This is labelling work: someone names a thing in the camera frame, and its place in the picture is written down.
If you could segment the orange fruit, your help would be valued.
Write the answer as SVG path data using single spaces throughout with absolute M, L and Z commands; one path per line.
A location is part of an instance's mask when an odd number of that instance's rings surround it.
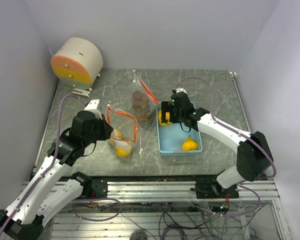
M 113 132 L 110 135 L 110 138 L 106 141 L 111 144 L 112 146 L 116 146 L 116 141 L 122 139 L 122 133 L 118 129 L 113 129 Z
M 198 150 L 198 144 L 190 136 L 188 136 L 182 144 L 183 151 L 196 151 Z

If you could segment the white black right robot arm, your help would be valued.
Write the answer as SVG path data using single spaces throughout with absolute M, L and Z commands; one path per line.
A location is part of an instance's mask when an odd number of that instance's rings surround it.
M 257 180 L 274 160 L 265 135 L 250 133 L 216 118 L 205 108 L 196 108 L 184 91 L 173 91 L 170 101 L 160 104 L 163 123 L 184 125 L 191 130 L 214 137 L 236 153 L 236 164 L 218 173 L 210 186 L 211 194 L 223 197 L 228 188 L 244 181 Z

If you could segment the yellow bell pepper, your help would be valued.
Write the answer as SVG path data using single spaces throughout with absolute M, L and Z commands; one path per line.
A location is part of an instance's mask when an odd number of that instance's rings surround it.
M 158 124 L 160 126 L 166 127 L 166 126 L 169 126 L 171 124 L 170 113 L 168 111 L 165 112 L 165 117 L 162 118 L 162 110 L 159 109 L 158 112 L 157 112 L 157 119 L 158 119 Z

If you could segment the yellow lemon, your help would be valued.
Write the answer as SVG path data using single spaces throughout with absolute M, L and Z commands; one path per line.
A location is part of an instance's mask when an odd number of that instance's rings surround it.
M 126 158 L 129 157 L 131 154 L 131 149 L 130 148 L 120 148 L 120 147 L 115 147 L 115 154 L 119 157 L 119 158 Z

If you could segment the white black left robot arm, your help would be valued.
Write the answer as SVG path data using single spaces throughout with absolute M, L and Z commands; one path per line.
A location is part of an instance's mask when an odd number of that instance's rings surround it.
M 52 143 L 40 169 L 23 192 L 6 209 L 0 209 L 0 231 L 14 240 L 37 240 L 44 227 L 63 207 L 76 198 L 92 194 L 92 178 L 74 173 L 63 187 L 52 188 L 91 144 L 108 140 L 113 128 L 99 110 L 82 110 Z

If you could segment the white corner clip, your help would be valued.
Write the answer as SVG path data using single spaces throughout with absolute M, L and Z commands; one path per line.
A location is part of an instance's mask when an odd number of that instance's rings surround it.
M 231 75 L 232 78 L 236 78 L 237 77 L 237 73 L 234 71 L 229 71 L 229 74 Z

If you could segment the small white metal bracket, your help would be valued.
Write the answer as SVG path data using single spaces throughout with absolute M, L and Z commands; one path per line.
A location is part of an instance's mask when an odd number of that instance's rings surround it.
M 79 96 L 87 99 L 89 99 L 91 96 L 91 92 L 89 90 L 83 90 L 79 88 L 74 88 L 71 93 L 75 96 Z

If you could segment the aluminium rail frame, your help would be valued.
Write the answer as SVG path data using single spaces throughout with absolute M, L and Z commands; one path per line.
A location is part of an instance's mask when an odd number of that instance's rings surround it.
M 43 240 L 285 240 L 274 182 L 237 186 L 239 198 L 197 199 L 195 180 L 103 179 L 107 196 L 73 201 L 45 227 Z

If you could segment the brown round fruit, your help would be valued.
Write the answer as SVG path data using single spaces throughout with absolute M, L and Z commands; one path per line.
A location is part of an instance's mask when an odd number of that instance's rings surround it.
M 139 90 L 136 90 L 133 92 L 132 98 L 134 101 L 139 101 L 139 102 L 143 102 L 143 101 L 147 100 L 147 96 Z

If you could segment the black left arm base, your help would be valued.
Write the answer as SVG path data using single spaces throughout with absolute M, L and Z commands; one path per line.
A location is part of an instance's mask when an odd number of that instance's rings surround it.
M 75 172 L 70 179 L 79 182 L 83 187 L 79 199 L 101 199 L 106 198 L 108 193 L 108 184 L 101 178 L 90 177 L 82 172 Z

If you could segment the cream cylindrical drawer box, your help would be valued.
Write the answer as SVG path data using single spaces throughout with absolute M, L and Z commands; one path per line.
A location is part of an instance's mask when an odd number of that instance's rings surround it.
M 90 41 L 71 37 L 51 58 L 55 75 L 66 85 L 87 90 L 92 87 L 103 68 L 103 57 Z

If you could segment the clear orange zip top bag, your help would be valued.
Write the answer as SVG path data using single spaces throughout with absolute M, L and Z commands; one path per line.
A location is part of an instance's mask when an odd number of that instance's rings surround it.
M 159 101 L 135 69 L 132 70 L 131 80 L 133 90 L 131 106 L 134 109 L 135 117 L 140 122 L 148 122 L 153 116 Z

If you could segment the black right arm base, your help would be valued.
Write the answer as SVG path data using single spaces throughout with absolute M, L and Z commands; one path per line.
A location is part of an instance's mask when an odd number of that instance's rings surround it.
M 217 183 L 217 175 L 202 174 L 194 176 L 195 187 L 190 190 L 195 192 L 197 199 L 238 199 L 237 185 L 225 189 Z

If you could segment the light blue plastic basket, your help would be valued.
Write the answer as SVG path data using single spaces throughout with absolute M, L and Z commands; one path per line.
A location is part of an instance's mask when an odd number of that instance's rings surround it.
M 182 130 L 179 123 L 161 126 L 159 124 L 159 110 L 161 110 L 161 102 L 156 106 L 158 149 L 161 156 L 190 156 L 199 154 L 203 151 L 200 132 L 193 129 L 189 131 L 189 128 L 183 123 L 181 126 L 187 132 Z M 182 150 L 182 145 L 188 137 L 197 143 L 197 149 Z

